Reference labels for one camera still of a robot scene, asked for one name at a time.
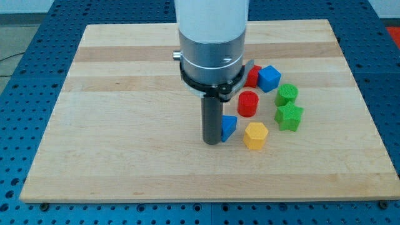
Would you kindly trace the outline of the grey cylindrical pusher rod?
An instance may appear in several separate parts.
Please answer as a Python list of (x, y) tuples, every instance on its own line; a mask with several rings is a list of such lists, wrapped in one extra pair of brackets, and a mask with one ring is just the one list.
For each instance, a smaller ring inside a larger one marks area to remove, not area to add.
[(221, 142), (223, 103), (215, 97), (201, 99), (202, 139), (208, 145)]

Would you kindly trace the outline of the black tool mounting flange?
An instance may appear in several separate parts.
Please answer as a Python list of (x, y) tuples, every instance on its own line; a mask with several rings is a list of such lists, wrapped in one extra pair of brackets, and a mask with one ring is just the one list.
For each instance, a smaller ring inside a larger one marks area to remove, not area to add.
[(179, 63), (181, 81), (189, 91), (200, 98), (217, 98), (222, 103), (229, 102), (244, 87), (248, 74), (253, 67), (254, 60), (251, 59), (242, 66), (236, 77), (222, 84), (208, 85), (191, 79), (184, 72), (181, 62)]

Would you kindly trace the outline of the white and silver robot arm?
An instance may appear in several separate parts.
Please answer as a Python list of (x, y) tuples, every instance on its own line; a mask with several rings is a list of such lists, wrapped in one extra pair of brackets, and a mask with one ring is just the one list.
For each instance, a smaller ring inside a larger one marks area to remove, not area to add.
[(181, 80), (201, 99), (202, 140), (221, 142), (223, 104), (246, 83), (243, 62), (248, 0), (175, 0)]

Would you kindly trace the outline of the red block behind arm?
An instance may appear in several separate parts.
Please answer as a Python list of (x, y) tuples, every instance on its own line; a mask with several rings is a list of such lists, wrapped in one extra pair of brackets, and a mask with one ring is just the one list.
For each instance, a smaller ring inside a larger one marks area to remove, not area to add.
[(254, 65), (247, 75), (246, 83), (244, 87), (256, 88), (258, 85), (259, 71), (262, 69), (261, 66)]

